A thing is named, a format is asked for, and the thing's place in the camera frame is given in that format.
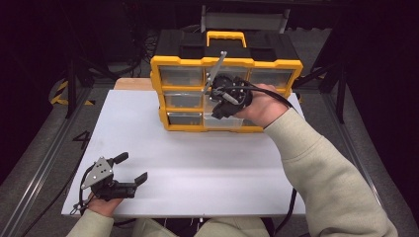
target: beige sleeve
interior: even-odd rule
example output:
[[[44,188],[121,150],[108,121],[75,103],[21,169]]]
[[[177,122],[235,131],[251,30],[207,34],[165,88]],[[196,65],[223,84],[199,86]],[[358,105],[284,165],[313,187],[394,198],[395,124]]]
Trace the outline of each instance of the beige sleeve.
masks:
[[[269,237],[258,217],[221,217],[206,222],[195,237]]]
[[[176,235],[153,219],[139,218],[133,227],[132,237],[176,237]]]
[[[114,220],[86,209],[83,216],[77,221],[67,236],[70,237],[105,237],[110,236]]]
[[[306,207],[311,236],[397,236],[358,170],[295,110],[265,132]]]

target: white table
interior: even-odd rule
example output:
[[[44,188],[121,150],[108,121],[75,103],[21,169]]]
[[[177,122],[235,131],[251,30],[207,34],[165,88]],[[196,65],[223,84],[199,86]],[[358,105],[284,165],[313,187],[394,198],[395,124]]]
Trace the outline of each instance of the white table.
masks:
[[[290,101],[302,114],[296,96]],[[120,217],[276,216],[287,213],[292,186],[280,153],[264,133],[177,132],[164,129],[153,91],[112,90],[106,99],[64,203],[78,202],[86,169],[100,156],[129,158],[114,166],[114,179],[132,183],[148,172],[135,198],[120,204]],[[84,198],[90,189],[84,191]],[[293,213],[305,208],[297,196]]]

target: forearm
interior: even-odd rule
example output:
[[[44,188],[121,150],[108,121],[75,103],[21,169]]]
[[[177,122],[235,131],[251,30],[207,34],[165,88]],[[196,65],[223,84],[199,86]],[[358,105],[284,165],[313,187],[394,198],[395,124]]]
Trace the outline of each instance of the forearm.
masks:
[[[110,236],[114,220],[87,209],[67,236]]]
[[[265,131],[277,144],[286,175],[305,202],[311,236],[396,236],[358,170],[294,110]]]

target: black cable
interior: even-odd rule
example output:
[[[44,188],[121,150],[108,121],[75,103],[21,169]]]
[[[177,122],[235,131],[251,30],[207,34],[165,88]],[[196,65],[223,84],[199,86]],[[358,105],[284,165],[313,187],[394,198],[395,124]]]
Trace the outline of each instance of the black cable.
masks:
[[[216,90],[219,91],[226,91],[226,90],[250,90],[250,91],[258,91],[258,92],[263,92],[265,94],[267,94],[268,96],[276,99],[277,101],[286,104],[288,107],[293,108],[293,104],[291,104],[287,99],[285,99],[283,96],[281,96],[280,94],[270,91],[270,90],[266,90],[263,88],[259,88],[249,82],[246,82],[246,84],[248,84],[249,86],[231,86],[231,87],[219,87],[216,88]],[[296,198],[296,189],[293,188],[292,191],[292,195],[291,195],[291,200],[290,200],[290,207],[289,207],[289,211],[286,215],[286,217],[284,218],[284,220],[281,222],[281,224],[275,229],[274,233],[271,233],[271,235],[274,237],[290,220],[290,218],[293,215],[293,207],[295,205],[295,198]]]
[[[81,186],[83,185],[84,181],[86,180],[87,175],[89,174],[90,171],[92,171],[93,167],[95,165],[90,166],[89,168],[87,168],[86,172],[84,172],[83,178],[81,179],[80,182],[80,190],[79,190],[79,206],[80,206],[80,214],[83,215],[84,214],[84,210],[85,210],[85,205],[87,206],[87,204],[89,203],[89,201],[87,203],[83,202],[83,190],[81,189]]]
[[[139,3],[124,2],[124,10],[132,37],[132,43],[137,49],[140,59],[149,63],[154,54],[154,48],[157,45],[157,35],[149,35],[147,29],[150,29],[146,21],[146,12]]]
[[[263,92],[263,93],[267,94],[268,96],[276,99],[277,101],[286,104],[288,107],[293,108],[293,104],[291,104],[287,99],[282,97],[280,94],[278,94],[276,92],[273,92],[273,91],[270,91],[270,90],[262,89],[262,88],[259,88],[259,87],[253,86],[253,85],[251,85],[251,86],[221,87],[221,88],[217,88],[216,90],[224,91],[224,90],[233,90],[233,89],[243,89],[243,90]]]
[[[117,74],[118,76],[129,73],[129,72],[133,71],[140,64],[140,61],[141,61],[140,59],[136,60],[133,65],[131,65],[131,66],[125,68],[125,69],[122,69],[120,71],[115,71],[115,72],[112,72],[112,73]],[[89,71],[89,72],[90,72],[90,74],[92,74],[96,78],[107,78],[107,76],[103,75],[102,73],[98,73],[98,72],[94,72],[94,71]]]
[[[288,223],[288,221],[291,219],[291,216],[293,215],[293,207],[295,205],[295,198],[296,198],[296,189],[293,189],[292,195],[291,195],[291,201],[290,201],[290,207],[289,211],[284,218],[284,220],[281,222],[281,224],[275,229],[274,235],[275,236],[280,230]]]
[[[38,221],[46,214],[46,212],[53,206],[53,204],[59,199],[62,192],[64,192],[65,188],[67,188],[68,184],[73,179],[74,175],[77,173],[77,170],[80,166],[81,160],[84,156],[84,153],[86,152],[86,149],[84,149],[83,154],[80,156],[77,165],[75,166],[74,170],[71,172],[70,177],[68,177],[68,180],[65,182],[64,186],[61,188],[61,190],[58,192],[58,194],[55,196],[55,198],[52,200],[52,202],[41,212],[40,215],[30,224],[30,226],[24,231],[24,233],[21,235],[22,237],[26,236],[29,231],[38,223]]]

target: plastic drawer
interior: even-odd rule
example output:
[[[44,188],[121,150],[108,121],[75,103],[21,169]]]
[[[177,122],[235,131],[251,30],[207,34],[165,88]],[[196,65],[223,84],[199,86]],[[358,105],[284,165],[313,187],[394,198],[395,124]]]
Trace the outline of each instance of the plastic drawer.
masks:
[[[203,105],[202,92],[165,91],[163,94],[169,108],[200,108]]]
[[[204,69],[191,66],[159,66],[162,85],[203,86]]]
[[[212,67],[206,68],[206,73],[209,73]],[[247,68],[245,67],[233,67],[233,66],[221,66],[218,70],[218,74],[224,74],[229,76],[231,79],[234,77],[240,77],[243,80],[247,79]]]
[[[244,121],[243,121],[243,124],[242,124],[243,126],[257,126],[255,123],[253,123],[253,121],[251,121],[251,120],[248,120],[248,119],[245,119]]]
[[[214,118],[210,114],[204,114],[204,127],[206,128],[240,128],[241,124],[243,123],[242,118]]]
[[[171,125],[201,125],[203,114],[201,113],[167,113]]]
[[[253,68],[250,71],[249,81],[252,84],[267,84],[285,88],[292,74],[293,70],[290,69]]]
[[[205,128],[240,128],[243,118],[214,118],[212,109],[216,106],[216,102],[210,100],[210,96],[204,98],[204,127]]]

